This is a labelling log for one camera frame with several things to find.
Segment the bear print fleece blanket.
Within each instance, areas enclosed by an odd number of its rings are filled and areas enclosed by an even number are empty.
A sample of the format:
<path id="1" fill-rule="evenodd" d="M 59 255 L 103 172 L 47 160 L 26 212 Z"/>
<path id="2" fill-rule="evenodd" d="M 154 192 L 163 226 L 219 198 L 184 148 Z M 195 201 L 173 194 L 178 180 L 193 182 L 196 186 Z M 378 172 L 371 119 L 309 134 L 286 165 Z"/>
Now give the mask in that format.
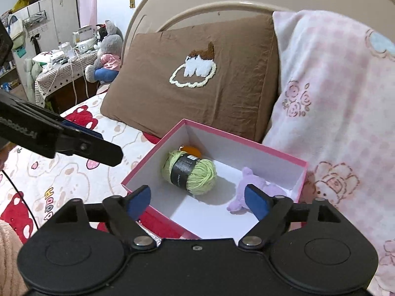
<path id="1" fill-rule="evenodd" d="M 20 146 L 9 152 L 1 171 L 1 220 L 21 242 L 26 242 L 70 199 L 99 203 L 108 196 L 125 195 L 122 181 L 159 139 L 100 112 L 103 93 L 62 113 L 65 119 L 101 133 L 122 148 L 116 167 L 76 155 L 45 158 Z"/>

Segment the orange makeup sponge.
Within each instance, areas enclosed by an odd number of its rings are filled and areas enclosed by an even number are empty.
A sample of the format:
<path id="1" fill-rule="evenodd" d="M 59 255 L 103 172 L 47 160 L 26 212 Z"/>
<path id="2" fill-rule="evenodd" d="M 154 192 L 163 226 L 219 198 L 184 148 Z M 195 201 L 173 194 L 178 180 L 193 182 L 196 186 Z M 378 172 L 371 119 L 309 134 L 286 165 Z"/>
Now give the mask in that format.
<path id="1" fill-rule="evenodd" d="M 194 146 L 183 145 L 183 146 L 181 146 L 181 147 L 179 148 L 179 150 L 180 150 L 180 151 L 183 151 L 183 152 L 186 152 L 186 153 L 188 153 L 189 155 L 195 156 L 195 157 L 197 157 L 197 158 L 199 158 L 199 159 L 202 158 L 202 153 L 201 153 L 201 151 L 200 151 L 198 148 L 194 147 Z"/>

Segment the pink cardboard box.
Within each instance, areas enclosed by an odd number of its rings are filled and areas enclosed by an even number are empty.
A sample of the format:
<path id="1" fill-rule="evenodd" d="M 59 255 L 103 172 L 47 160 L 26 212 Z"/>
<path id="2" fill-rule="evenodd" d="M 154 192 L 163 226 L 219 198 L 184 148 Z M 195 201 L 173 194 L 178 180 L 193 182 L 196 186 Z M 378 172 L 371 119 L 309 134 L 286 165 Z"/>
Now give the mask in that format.
<path id="1" fill-rule="evenodd" d="M 193 197 L 168 183 L 161 174 L 168 153 L 182 145 L 197 148 L 216 167 L 214 188 Z M 161 239 L 221 239 L 239 241 L 256 223 L 249 211 L 232 214 L 226 207 L 236 195 L 242 169 L 281 187 L 298 201 L 307 163 L 257 142 L 181 120 L 122 181 L 129 192 L 142 185 L 151 189 L 151 201 L 140 217 L 141 224 Z"/>

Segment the cluttered bedside table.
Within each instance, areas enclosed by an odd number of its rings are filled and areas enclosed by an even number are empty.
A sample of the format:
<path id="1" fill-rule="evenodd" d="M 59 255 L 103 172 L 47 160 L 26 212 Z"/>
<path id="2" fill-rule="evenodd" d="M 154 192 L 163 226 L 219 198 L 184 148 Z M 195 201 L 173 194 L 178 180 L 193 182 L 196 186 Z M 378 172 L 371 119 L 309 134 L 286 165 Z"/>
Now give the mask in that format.
<path id="1" fill-rule="evenodd" d="M 30 102 L 43 108 L 50 95 L 84 77 L 86 66 L 97 58 L 96 32 L 92 26 L 86 25 L 72 34 L 72 43 L 64 42 L 57 49 L 41 52 L 24 61 Z"/>

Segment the brown embroidered pillow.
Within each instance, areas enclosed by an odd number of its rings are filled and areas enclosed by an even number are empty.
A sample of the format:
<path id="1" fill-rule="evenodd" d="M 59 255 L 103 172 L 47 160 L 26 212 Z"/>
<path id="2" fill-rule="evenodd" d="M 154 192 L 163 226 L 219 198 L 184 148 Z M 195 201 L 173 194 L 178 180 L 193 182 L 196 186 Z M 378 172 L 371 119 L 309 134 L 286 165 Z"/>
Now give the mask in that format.
<path id="1" fill-rule="evenodd" d="M 100 111 L 159 138 L 188 119 L 260 142 L 278 67 L 270 15 L 138 34 Z"/>

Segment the green yarn ball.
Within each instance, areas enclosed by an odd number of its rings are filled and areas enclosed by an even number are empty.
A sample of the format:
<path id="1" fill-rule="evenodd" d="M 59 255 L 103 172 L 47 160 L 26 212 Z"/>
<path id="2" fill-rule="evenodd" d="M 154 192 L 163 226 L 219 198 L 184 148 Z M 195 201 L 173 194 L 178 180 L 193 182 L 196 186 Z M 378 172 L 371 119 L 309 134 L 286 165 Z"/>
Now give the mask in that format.
<path id="1" fill-rule="evenodd" d="M 188 191 L 192 196 L 211 191 L 217 178 L 216 167 L 211 160 L 182 150 L 168 153 L 161 167 L 161 175 L 168 183 Z"/>

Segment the pink checkered pillow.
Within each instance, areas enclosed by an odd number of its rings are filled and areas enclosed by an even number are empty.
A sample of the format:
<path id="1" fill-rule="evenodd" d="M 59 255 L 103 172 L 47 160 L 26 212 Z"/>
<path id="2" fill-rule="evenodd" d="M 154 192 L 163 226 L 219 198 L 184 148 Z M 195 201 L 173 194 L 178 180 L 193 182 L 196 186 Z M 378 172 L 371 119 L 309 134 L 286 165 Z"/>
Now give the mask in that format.
<path id="1" fill-rule="evenodd" d="M 273 13 L 279 97 L 265 146 L 307 162 L 301 200 L 327 199 L 375 246 L 373 295 L 394 294 L 394 43 L 338 13 Z"/>

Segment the purple plush toy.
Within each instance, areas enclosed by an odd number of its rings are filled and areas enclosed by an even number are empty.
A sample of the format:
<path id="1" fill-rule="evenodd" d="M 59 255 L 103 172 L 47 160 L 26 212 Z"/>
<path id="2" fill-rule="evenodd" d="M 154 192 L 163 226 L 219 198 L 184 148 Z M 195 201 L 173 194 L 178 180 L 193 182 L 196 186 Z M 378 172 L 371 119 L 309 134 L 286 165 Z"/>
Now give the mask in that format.
<path id="1" fill-rule="evenodd" d="M 232 214 L 241 213 L 243 210 L 249 210 L 247 204 L 247 188 L 249 186 L 254 186 L 266 195 L 273 196 L 288 196 L 287 191 L 276 185 L 275 183 L 270 183 L 264 178 L 255 175 L 252 169 L 248 167 L 243 167 L 242 169 L 242 179 L 236 187 L 236 196 L 227 206 L 227 211 Z"/>

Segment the beige fleece sleeve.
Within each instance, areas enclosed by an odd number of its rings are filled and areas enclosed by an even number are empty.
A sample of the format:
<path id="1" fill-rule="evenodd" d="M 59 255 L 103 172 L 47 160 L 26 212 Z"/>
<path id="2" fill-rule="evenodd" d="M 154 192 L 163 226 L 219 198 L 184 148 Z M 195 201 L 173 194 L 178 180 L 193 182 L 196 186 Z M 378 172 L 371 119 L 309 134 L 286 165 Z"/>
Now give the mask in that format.
<path id="1" fill-rule="evenodd" d="M 1 221 L 0 236 L 0 288 L 3 296 L 24 295 L 27 291 L 18 271 L 18 252 L 22 247 L 20 238 L 11 226 Z"/>

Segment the grey plush doll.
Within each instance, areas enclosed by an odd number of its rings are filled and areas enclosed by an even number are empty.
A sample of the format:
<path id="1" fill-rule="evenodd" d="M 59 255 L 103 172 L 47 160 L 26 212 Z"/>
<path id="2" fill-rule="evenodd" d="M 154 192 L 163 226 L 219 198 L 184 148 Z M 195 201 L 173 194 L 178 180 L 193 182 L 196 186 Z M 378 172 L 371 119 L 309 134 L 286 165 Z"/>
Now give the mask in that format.
<path id="1" fill-rule="evenodd" d="M 106 20 L 101 29 L 106 30 L 97 51 L 97 59 L 85 68 L 88 82 L 109 84 L 118 76 L 121 68 L 123 38 L 120 29 L 110 20 Z"/>

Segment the white cabinet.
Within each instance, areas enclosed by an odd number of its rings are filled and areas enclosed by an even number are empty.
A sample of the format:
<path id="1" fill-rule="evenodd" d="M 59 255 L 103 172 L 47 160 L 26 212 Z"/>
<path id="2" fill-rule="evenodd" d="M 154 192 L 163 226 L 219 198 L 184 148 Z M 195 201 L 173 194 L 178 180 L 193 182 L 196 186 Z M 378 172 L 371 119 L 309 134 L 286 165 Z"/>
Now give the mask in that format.
<path id="1" fill-rule="evenodd" d="M 31 36 L 39 34 L 38 45 L 43 52 L 57 49 L 64 42 L 73 42 L 73 33 L 80 28 L 77 0 L 39 0 L 15 13 L 15 16 L 25 20 L 36 13 L 44 12 L 41 22 L 24 27 L 25 54 L 18 56 L 13 52 L 18 75 L 24 90 L 27 90 L 27 78 L 24 71 L 24 61 L 36 55 Z"/>

